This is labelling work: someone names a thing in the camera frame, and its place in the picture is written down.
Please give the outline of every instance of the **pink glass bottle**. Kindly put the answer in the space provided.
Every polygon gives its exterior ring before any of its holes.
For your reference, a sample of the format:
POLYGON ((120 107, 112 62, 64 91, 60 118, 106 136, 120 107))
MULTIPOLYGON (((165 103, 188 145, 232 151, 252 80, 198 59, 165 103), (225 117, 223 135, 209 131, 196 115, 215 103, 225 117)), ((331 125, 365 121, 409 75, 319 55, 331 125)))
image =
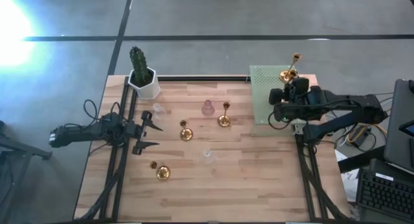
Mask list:
POLYGON ((206 100, 205 102, 204 102, 204 105, 203 105, 203 107, 201 108, 201 112, 203 113, 203 115, 205 115, 205 116, 207 116, 207 117, 209 117, 209 116, 211 116, 211 115, 213 115, 214 114, 214 107, 213 107, 213 104, 212 104, 212 101, 210 101, 210 100, 206 100))

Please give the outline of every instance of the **black keyboard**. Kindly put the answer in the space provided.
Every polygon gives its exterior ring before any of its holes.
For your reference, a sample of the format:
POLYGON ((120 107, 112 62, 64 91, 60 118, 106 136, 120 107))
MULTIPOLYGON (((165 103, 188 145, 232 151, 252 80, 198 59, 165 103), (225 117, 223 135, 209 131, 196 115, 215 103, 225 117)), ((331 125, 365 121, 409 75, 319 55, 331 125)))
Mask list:
POLYGON ((414 223, 414 186, 391 177, 360 170, 356 203, 414 223))

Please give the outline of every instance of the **white pot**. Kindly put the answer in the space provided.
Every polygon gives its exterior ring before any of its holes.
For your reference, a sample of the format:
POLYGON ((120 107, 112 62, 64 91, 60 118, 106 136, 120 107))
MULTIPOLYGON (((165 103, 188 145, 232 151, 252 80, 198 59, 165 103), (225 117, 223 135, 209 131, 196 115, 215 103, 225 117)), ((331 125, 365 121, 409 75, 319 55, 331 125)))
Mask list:
POLYGON ((149 67, 148 69, 153 73, 153 80, 150 84, 145 85, 143 87, 137 87, 136 85, 134 85, 131 82, 131 78, 134 73, 134 70, 131 70, 131 72, 129 73, 128 84, 132 88, 134 88, 134 90, 138 93, 138 96, 141 99, 152 100, 152 99, 155 99, 159 95, 159 93, 161 92, 161 88, 158 84, 157 72, 155 72, 155 70, 153 69, 150 69, 149 67))

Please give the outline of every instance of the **wooden tabletop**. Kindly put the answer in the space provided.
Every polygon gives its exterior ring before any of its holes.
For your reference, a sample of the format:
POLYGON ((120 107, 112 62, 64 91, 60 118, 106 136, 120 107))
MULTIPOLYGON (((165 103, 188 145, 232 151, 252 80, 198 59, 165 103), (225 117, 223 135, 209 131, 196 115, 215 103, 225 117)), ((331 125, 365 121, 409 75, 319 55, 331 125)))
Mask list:
MULTIPOLYGON (((315 75, 303 75, 316 85, 315 75)), ((109 76, 100 115, 120 102, 125 76, 109 76)), ((146 141, 158 142, 131 153, 131 141, 119 221, 308 221, 305 193, 294 137, 252 137, 254 125, 251 86, 245 82, 160 82, 162 93, 155 101, 138 100, 135 120, 154 102, 167 111, 162 120, 153 118, 164 131, 147 128, 146 141), (211 100, 215 113, 205 117, 201 107, 211 100), (229 102, 231 126, 217 125, 229 102), (187 121, 194 137, 180 139, 180 120, 187 121), (213 160, 202 153, 211 150, 213 160), (171 168, 167 181, 160 181, 151 161, 171 168)), ((91 150, 104 142, 93 142, 91 150)), ((96 201, 105 183, 111 148, 94 152, 87 161, 75 216, 83 215, 96 201)), ((322 143, 316 154, 322 185, 332 201, 349 215, 345 191, 332 144, 322 143)), ((312 193, 318 210, 316 193, 312 193)), ((112 210, 112 197, 108 210, 112 210)))

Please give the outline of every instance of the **gold candle holder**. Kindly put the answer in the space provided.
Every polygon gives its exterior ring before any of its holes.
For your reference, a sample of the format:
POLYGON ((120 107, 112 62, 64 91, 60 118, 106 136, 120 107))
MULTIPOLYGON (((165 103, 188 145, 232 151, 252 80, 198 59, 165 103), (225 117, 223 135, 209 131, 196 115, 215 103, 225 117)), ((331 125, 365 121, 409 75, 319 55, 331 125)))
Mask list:
POLYGON ((169 178, 170 175, 171 175, 171 170, 169 169, 168 166, 160 166, 157 169, 157 178, 159 180, 166 180, 169 178))
POLYGON ((301 58, 301 54, 299 53, 294 53, 293 54, 293 61, 292 64, 290 65, 289 69, 287 71, 281 71, 280 75, 279 75, 279 79, 284 82, 284 83, 289 83, 293 78, 297 77, 298 72, 293 68, 293 65, 298 62, 301 58))
POLYGON ((223 104, 224 107, 224 115, 219 116, 217 119, 217 123, 220 127, 227 127, 230 125, 230 117, 226 116, 227 109, 230 107, 230 104, 228 102, 225 102, 223 104))
POLYGON ((193 130, 186 128, 187 122, 185 120, 180 121, 182 130, 180 132, 181 140, 191 140, 193 138, 193 130))

